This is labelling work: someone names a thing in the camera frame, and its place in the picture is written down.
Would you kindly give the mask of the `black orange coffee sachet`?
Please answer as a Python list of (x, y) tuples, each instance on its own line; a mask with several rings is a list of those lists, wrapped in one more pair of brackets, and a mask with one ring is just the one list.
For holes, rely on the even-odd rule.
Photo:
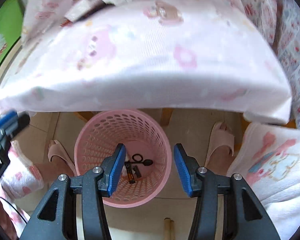
[(136, 183), (136, 179), (142, 178), (141, 172), (138, 168), (138, 162), (136, 161), (125, 161), (125, 168), (128, 177), (128, 181), (130, 184)]

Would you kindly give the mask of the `pastel tissue pack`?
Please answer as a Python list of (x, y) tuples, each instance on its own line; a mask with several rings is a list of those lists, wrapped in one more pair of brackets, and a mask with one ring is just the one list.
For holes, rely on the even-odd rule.
[(65, 13), (64, 19), (75, 23), (99, 10), (113, 6), (113, 3), (105, 2), (104, 0), (79, 0)]

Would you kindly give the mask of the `pink plastic waste basket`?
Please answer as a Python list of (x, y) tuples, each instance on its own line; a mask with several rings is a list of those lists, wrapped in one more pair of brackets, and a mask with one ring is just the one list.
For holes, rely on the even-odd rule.
[(149, 115), (132, 109), (92, 117), (75, 143), (77, 174), (104, 170), (104, 203), (118, 208), (146, 204), (164, 188), (172, 166), (170, 143)]

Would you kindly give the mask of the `right pink slipper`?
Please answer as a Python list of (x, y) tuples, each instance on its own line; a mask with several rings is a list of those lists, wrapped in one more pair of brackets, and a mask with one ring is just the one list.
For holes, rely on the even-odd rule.
[(205, 166), (209, 163), (214, 152), (223, 146), (228, 148), (228, 154), (233, 157), (235, 136), (233, 135), (232, 130), (224, 122), (217, 122), (214, 124), (210, 133)]

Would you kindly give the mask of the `pink slipper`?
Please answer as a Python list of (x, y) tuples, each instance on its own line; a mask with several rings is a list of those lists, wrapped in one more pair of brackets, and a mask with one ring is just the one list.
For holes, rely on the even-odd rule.
[(214, 124), (210, 133), (205, 166), (209, 163), (214, 152), (223, 146), (228, 148), (228, 154), (233, 157), (235, 136), (233, 135), (232, 130), (224, 122), (217, 122)]
[(62, 161), (68, 166), (68, 168), (71, 170), (70, 176), (77, 176), (76, 167), (74, 165), (74, 162), (69, 157), (68, 153), (66, 152), (65, 148), (62, 146), (62, 144), (58, 140), (51, 140), (48, 150), (48, 160), (49, 162), (53, 161), (54, 157), (58, 157), (59, 159), (62, 159)]

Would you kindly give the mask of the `left pink slipper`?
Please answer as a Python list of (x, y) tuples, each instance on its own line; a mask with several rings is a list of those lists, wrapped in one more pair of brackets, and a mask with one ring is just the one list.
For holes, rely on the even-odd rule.
[(62, 146), (62, 144), (58, 140), (51, 140), (48, 150), (48, 160), (49, 162), (53, 161), (54, 157), (58, 157), (59, 159), (62, 159), (62, 161), (68, 166), (68, 168), (71, 170), (70, 176), (77, 176), (76, 167), (74, 165), (74, 162), (69, 157), (68, 153), (66, 152), (65, 148)]

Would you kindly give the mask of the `green plastic storage box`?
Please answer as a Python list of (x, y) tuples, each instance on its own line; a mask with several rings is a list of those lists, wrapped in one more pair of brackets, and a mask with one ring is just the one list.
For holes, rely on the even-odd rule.
[(22, 0), (6, 0), (0, 8), (0, 64), (20, 38), (23, 17)]

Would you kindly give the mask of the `pink cartoon bed sheet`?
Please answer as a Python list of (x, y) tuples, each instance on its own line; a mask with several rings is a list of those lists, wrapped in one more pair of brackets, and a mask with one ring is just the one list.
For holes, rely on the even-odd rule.
[(61, 28), (79, 0), (28, 0), (0, 113), (207, 108), (285, 124), (291, 88), (241, 0), (133, 0)]

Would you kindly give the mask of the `patterned print quilt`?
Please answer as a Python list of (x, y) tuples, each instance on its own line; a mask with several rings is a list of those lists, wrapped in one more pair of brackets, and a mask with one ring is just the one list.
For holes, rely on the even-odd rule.
[(300, 7), (294, 0), (241, 1), (285, 71), (292, 89), (292, 116), (300, 129)]

